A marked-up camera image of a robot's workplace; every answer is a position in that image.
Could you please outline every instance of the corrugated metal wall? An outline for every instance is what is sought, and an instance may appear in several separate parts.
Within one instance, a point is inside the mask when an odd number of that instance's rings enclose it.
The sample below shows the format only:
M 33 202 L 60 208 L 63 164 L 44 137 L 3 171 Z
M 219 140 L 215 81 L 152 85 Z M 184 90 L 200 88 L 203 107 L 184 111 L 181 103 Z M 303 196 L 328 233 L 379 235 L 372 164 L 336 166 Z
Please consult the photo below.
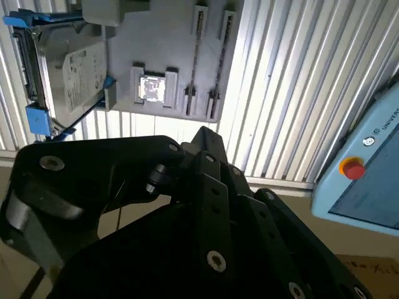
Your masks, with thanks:
M 248 1 L 219 128 L 230 161 L 247 176 L 316 181 L 397 71 L 398 13 L 397 0 Z
M 64 11 L 63 0 L 2 0 Z M 188 141 L 206 125 L 250 182 L 312 189 L 340 139 L 399 62 L 397 0 L 245 0 L 222 119 L 218 125 L 93 112 L 72 140 L 168 135 Z M 10 29 L 0 24 L 0 147 L 6 158 L 35 140 Z

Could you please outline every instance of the bolt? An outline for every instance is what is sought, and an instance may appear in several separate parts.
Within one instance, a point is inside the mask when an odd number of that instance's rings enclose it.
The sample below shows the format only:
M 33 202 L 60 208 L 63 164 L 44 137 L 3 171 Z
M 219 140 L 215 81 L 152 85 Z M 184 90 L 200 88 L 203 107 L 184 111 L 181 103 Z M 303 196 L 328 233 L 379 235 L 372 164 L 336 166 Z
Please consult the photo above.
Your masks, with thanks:
M 211 156 L 206 155 L 206 159 L 208 159 L 208 161 L 214 162 L 214 159 Z
M 51 171 L 60 171 L 65 167 L 65 163 L 56 156 L 44 156 L 39 161 L 42 168 Z
M 226 271 L 226 261 L 219 252 L 214 250 L 209 251 L 206 255 L 206 260 L 208 261 L 208 265 L 216 272 L 223 273 Z
M 271 194 L 270 192 L 266 192 L 266 196 L 267 196 L 267 198 L 270 199 L 271 201 L 274 200 L 274 195 Z
M 151 184 L 147 184 L 145 186 L 145 189 L 147 190 L 148 193 L 150 194 L 154 194 L 155 193 L 155 186 L 151 185 Z
M 233 172 L 237 176 L 241 175 L 241 172 L 240 172 L 240 170 L 238 168 L 233 167 Z
M 290 282 L 288 284 L 289 292 L 295 299 L 305 299 L 304 291 L 295 283 Z
M 172 145 L 172 144 L 169 145 L 169 148 L 170 148 L 172 151 L 178 151 L 178 150 L 179 150 L 179 149 L 177 148 L 177 146 Z
M 359 289 L 358 287 L 354 287 L 356 294 L 359 296 L 359 298 L 361 299 L 367 299 L 366 295 L 364 295 L 364 293 L 362 292 L 361 289 Z
M 373 145 L 375 142 L 375 138 L 373 136 L 369 136 L 363 139 L 363 145 L 364 146 L 370 146 Z

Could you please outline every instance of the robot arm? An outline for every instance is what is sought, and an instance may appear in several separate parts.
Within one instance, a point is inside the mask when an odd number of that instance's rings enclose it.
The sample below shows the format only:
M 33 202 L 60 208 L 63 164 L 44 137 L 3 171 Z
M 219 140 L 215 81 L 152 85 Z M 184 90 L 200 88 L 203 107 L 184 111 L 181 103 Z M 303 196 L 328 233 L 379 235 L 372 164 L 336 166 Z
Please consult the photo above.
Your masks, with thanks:
M 170 204 L 99 240 L 104 212 L 159 194 Z M 274 192 L 250 190 L 204 127 L 181 146 L 151 136 L 23 148 L 0 236 L 45 270 L 49 298 L 371 298 Z

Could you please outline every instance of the hard disk label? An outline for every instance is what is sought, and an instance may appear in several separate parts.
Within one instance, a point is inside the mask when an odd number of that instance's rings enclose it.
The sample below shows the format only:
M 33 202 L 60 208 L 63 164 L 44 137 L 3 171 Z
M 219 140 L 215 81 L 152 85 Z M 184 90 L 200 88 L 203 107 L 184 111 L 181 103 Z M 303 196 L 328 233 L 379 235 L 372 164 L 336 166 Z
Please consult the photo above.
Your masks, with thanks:
M 84 105 L 103 87 L 107 75 L 105 42 L 98 42 L 65 57 L 62 66 L 69 112 Z

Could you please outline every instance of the red emergency stop button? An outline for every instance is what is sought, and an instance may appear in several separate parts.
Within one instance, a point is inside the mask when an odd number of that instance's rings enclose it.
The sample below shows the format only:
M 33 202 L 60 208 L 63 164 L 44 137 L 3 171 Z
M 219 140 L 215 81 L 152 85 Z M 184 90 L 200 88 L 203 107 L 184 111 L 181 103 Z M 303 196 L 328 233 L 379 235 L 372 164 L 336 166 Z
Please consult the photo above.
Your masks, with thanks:
M 360 179 L 366 172 L 365 167 L 361 161 L 353 159 L 348 161 L 343 166 L 344 175 L 349 179 Z

